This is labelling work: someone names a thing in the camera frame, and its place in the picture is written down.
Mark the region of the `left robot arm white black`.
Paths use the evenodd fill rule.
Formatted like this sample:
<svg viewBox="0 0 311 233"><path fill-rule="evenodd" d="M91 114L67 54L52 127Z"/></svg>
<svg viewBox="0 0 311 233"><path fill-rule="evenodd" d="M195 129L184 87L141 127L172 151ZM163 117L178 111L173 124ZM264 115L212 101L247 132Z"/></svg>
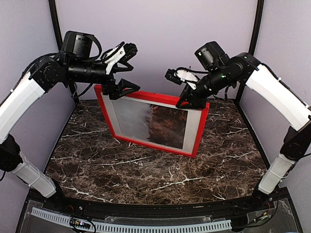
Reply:
<svg viewBox="0 0 311 233"><path fill-rule="evenodd" d="M70 55L62 61L64 54L47 54L36 59L24 72L19 83L0 105L0 169L17 176L29 187L37 190L57 211L69 207L56 182L43 174L26 158L11 135L12 129L26 115L35 102L47 94L56 84L68 85L69 81L101 84L102 93L117 100L139 90L139 86L125 79L115 83L114 74L131 71L128 63L137 53L129 51L110 52L99 61Z"/></svg>

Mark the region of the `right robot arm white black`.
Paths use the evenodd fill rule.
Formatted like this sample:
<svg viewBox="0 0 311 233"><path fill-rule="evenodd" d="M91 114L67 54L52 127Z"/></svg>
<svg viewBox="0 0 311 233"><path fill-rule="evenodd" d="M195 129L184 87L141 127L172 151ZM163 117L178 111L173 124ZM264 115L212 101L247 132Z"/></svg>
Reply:
<svg viewBox="0 0 311 233"><path fill-rule="evenodd" d="M305 157L311 144L311 108L266 64L249 53L243 52L228 58L226 54L209 53L204 56L200 52L198 57L206 69L204 77L199 79L195 71L183 67L173 72L178 84L186 84L178 108L202 108L207 97L238 82L245 82L249 89L262 96L289 124L278 156L258 183L258 192L248 199L248 207L257 211L266 204L266 195L272 193L292 167Z"/></svg>

